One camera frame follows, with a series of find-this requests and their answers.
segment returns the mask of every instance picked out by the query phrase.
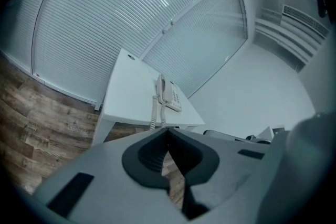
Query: white desk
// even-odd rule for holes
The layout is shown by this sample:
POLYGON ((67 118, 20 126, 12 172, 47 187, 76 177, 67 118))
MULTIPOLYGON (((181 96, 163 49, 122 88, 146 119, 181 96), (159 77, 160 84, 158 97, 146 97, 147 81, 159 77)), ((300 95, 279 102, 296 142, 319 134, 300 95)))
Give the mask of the white desk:
MULTIPOLYGON (((104 142, 116 122, 150 125, 153 95, 159 73, 128 51, 121 49, 107 86, 103 108, 92 145, 104 142)), ((182 112, 165 108, 166 126, 195 127, 204 121, 177 86, 182 112)), ((161 125, 161 105, 157 103, 156 124, 161 125)))

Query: wood laminate floor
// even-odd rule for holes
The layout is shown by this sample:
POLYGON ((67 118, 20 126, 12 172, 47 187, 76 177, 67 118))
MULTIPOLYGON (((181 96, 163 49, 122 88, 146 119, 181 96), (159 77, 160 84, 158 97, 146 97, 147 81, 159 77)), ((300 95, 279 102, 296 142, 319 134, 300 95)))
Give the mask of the wood laminate floor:
MULTIPOLYGON (((91 146, 99 112, 16 69, 0 56, 0 156, 12 182, 32 193, 49 175, 91 146)), ((106 141, 148 130, 117 123, 106 141)), ((169 154, 162 175, 181 207, 184 178, 169 154)))

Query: telephone handset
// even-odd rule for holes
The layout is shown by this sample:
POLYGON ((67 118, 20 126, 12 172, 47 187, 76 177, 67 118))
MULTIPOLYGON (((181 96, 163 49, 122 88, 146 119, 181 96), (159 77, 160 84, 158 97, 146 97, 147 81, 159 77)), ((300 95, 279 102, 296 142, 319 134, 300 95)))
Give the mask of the telephone handset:
POLYGON ((177 112, 182 111, 180 96, 177 87, 163 74, 160 74, 156 82, 157 99, 161 104, 165 103, 168 108, 177 112))

